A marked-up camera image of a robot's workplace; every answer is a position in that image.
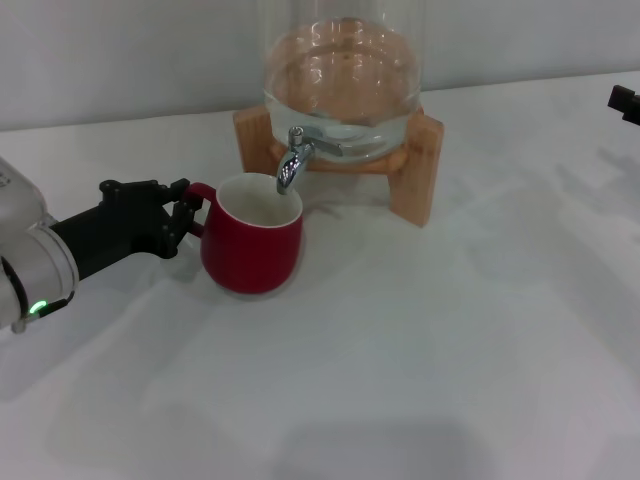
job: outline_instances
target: black object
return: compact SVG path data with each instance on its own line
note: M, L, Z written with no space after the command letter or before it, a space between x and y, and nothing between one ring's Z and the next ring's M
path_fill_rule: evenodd
M623 113L624 121L640 125L640 95L633 90L616 85L611 92L609 106Z
M57 302L50 303L46 307L42 307L35 313L37 318L44 318L47 315L51 315L52 313L57 312L58 310L62 310L64 307L69 305L73 297L75 296L75 292L69 295L69 298L65 298L63 300L58 300Z
M18 297L20 315L22 315L22 317L26 317L27 312L29 311L29 305L27 304L27 292L11 264L4 257L0 257L0 263L2 263L2 268L13 287L13 291L16 292L16 297Z
M71 251L80 280L134 253L173 258L193 225L195 212L202 208L202 199L183 200L189 185L186 179L170 187L158 185L155 180L107 180L100 184L103 198L97 207L50 228ZM169 215L164 206L171 202L175 204Z

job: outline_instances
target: water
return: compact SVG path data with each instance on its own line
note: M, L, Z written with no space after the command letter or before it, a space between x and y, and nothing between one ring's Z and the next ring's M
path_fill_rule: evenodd
M420 67L406 41L357 19L301 27L273 48L265 98L274 136L313 126L339 143L341 163L378 158L404 141L419 106Z

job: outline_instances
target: green led light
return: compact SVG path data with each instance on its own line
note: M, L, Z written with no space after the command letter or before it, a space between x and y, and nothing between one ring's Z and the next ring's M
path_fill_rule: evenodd
M46 307L48 305L48 303L44 300L40 300L39 302L36 302L33 307L31 307L31 310L29 310L29 313L31 315L34 315L35 313L37 313L39 310L42 310L44 307Z

